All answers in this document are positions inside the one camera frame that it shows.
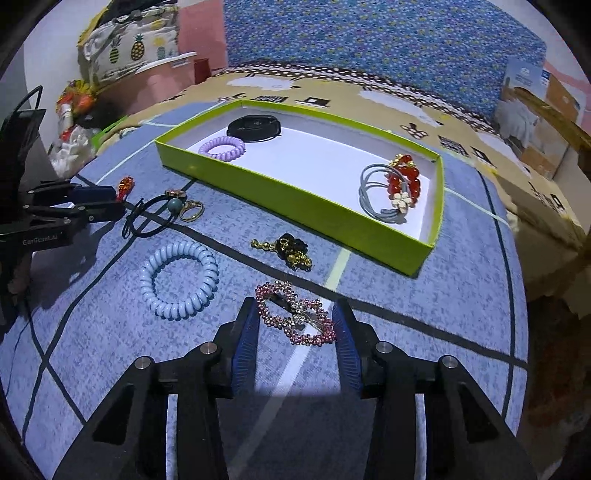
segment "black hair tie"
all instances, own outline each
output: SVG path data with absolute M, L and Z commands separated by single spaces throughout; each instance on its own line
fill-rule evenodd
M 170 203 L 171 199 L 178 200 L 178 202 L 180 203 L 180 207 L 178 207 L 178 209 L 176 208 L 177 207 L 176 204 L 171 205 L 171 203 Z M 168 211 L 170 212 L 170 216 L 168 217 L 166 222 L 164 222 L 162 225 L 159 225 L 154 230 L 151 230 L 149 232 L 140 232 L 140 231 L 136 230 L 134 227 L 134 222 L 135 222 L 136 218 L 139 217 L 140 215 L 142 215 L 152 205 L 154 205 L 158 202 L 162 202 L 164 200 L 169 202 L 167 207 L 168 207 Z M 172 196 L 169 194 L 159 195 L 159 196 L 154 197 L 153 199 L 147 201 L 146 203 L 144 203 L 143 198 L 140 199 L 140 201 L 135 204 L 134 209 L 131 211 L 131 213 L 125 219 L 125 225 L 123 226 L 123 230 L 121 231 L 121 236 L 123 238 L 127 238 L 127 237 L 129 237 L 130 232 L 134 236 L 138 236 L 140 238 L 149 238 L 151 236 L 157 235 L 162 230 L 164 230 L 166 227 L 168 227 L 174 223 L 174 221 L 178 218 L 178 215 L 180 214 L 180 209 L 183 207 L 183 203 L 184 202 L 181 199 L 179 199 L 177 196 Z

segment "cardboard box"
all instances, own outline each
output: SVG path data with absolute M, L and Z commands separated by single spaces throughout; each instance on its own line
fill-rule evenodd
M 253 114 L 276 116 L 281 136 L 247 144 L 246 153 L 231 162 L 197 153 L 209 138 L 225 135 L 228 123 Z M 407 275 L 417 272 L 439 235 L 441 157 L 403 137 L 319 108 L 229 102 L 169 130 L 156 139 L 156 146 L 166 167 L 308 226 Z M 387 163 L 398 153 L 413 155 L 421 171 L 421 197 L 404 223 L 393 225 L 365 214 L 358 190 L 365 166 Z M 385 189 L 368 194 L 375 196 L 371 201 L 377 211 L 391 208 Z
M 573 122 L 577 121 L 581 106 L 550 72 L 520 60 L 509 60 L 494 114 L 495 126 L 523 163 L 551 180 L 569 145 L 548 122 L 515 98 L 514 87 L 529 90 Z

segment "red bead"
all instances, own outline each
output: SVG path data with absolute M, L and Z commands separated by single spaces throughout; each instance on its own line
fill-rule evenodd
M 416 167 L 407 167 L 407 172 L 405 175 L 408 177 L 409 180 L 414 180 L 418 178 L 418 168 Z
M 388 193 L 390 195 L 394 195 L 395 193 L 400 193 L 401 189 L 400 189 L 400 185 L 394 185 L 394 184 L 390 184 L 388 185 Z

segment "ring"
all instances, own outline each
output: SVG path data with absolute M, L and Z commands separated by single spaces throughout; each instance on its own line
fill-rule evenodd
M 189 218 L 183 218 L 183 214 L 184 213 L 186 213 L 189 210 L 192 210 L 194 208 L 198 208 L 199 211 L 197 213 L 195 213 L 194 215 L 190 216 Z M 178 217 L 183 222 L 194 222 L 199 217 L 201 217 L 201 215 L 203 214 L 204 211 L 205 211 L 205 207 L 203 206 L 203 204 L 200 201 L 198 201 L 198 200 L 187 200 L 184 203 L 183 208 L 181 209 L 181 213 L 178 214 Z

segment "green box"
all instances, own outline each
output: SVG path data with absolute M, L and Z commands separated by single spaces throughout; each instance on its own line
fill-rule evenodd
M 429 168 L 432 164 L 434 178 L 430 178 L 432 193 L 429 197 L 431 201 L 425 211 L 425 216 L 430 219 L 430 225 L 426 227 L 427 230 L 424 233 L 421 233 L 424 240 L 413 238 L 367 215 L 355 212 L 314 193 L 248 170 L 236 163 L 215 160 L 187 151 L 179 146 L 186 143 L 189 136 L 193 135 L 191 138 L 194 138 L 195 133 L 193 132 L 201 132 L 200 139 L 206 138 L 219 130 L 219 125 L 222 123 L 227 125 L 228 118 L 232 120 L 253 113 L 253 111 L 282 116 L 284 119 L 292 118 L 294 122 L 309 121 L 316 127 L 325 125 L 327 131 L 342 130 L 343 135 L 346 135 L 347 138 L 356 138 L 356 142 L 376 142 L 376 145 L 378 143 L 380 145 L 395 144 L 396 148 L 403 148 L 410 153 L 420 155 L 425 159 L 421 160 L 423 163 L 426 160 L 427 163 L 431 162 Z M 217 128 L 203 134 L 203 130 L 208 128 L 208 123 L 215 124 L 216 122 Z M 444 186 L 441 157 L 434 151 L 398 135 L 319 109 L 254 100 L 237 100 L 203 112 L 169 130 L 156 139 L 156 146 L 164 166 L 306 225 L 407 275 L 414 275 L 418 271 L 433 249 L 439 235 L 443 217 Z

